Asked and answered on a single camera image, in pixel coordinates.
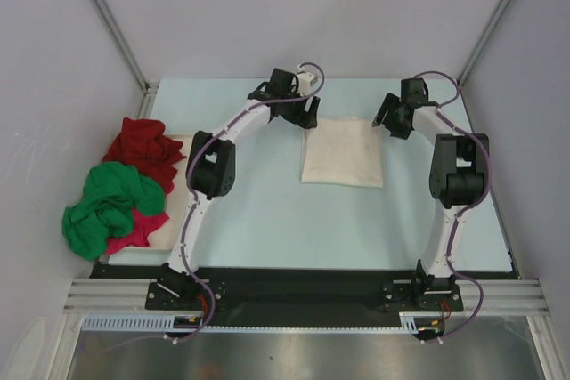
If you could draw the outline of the cream white t shirt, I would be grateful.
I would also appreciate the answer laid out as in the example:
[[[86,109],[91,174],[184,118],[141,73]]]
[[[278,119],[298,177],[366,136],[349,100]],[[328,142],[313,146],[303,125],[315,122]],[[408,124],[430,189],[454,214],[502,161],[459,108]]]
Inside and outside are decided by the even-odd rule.
[[[382,137],[371,121],[322,118],[303,137],[302,183],[383,187]]]

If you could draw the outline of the dark red t shirt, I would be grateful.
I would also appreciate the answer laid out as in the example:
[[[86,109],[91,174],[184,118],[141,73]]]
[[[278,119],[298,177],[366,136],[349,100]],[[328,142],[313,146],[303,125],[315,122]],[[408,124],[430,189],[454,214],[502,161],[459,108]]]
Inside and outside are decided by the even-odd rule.
[[[102,161],[134,166],[169,194],[175,187],[175,164],[184,160],[185,155],[183,143],[165,136],[165,131],[165,124],[159,120],[124,117],[121,130]]]

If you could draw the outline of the green t shirt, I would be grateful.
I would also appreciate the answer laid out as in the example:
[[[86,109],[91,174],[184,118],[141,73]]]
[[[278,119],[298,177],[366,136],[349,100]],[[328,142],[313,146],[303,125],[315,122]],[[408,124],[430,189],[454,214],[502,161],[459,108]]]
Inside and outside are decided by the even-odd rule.
[[[165,191],[134,166],[102,162],[90,169],[81,199],[65,208],[62,235],[75,255],[93,261],[107,251],[107,239],[134,231],[134,211],[154,216],[165,205]]]

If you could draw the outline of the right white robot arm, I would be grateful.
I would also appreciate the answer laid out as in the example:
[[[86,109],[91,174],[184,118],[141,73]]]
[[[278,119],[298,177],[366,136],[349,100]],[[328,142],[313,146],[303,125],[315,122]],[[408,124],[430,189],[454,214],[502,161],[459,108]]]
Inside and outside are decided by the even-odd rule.
[[[406,140],[422,134],[432,144],[433,156],[428,188],[436,203],[427,249],[411,279],[410,298],[421,310],[431,310],[453,294],[459,277],[453,253],[460,243],[468,215],[491,189],[489,139],[484,133],[470,133],[455,125],[443,113],[443,106],[429,99],[422,77],[401,81],[398,95],[388,93],[374,127]]]

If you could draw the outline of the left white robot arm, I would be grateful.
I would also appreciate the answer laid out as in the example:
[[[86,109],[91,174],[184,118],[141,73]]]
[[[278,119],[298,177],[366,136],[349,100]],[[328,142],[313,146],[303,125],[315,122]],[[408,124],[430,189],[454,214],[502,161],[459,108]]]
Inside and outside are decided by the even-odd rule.
[[[185,219],[157,278],[159,288],[175,307],[187,308],[201,289],[209,290],[196,275],[198,265],[192,253],[208,210],[227,196],[235,183],[238,144],[277,117],[304,130],[314,129],[321,101],[317,93],[324,83],[324,71],[314,62],[301,63],[295,73],[274,69],[229,121],[212,133],[194,134],[185,172],[189,191]]]

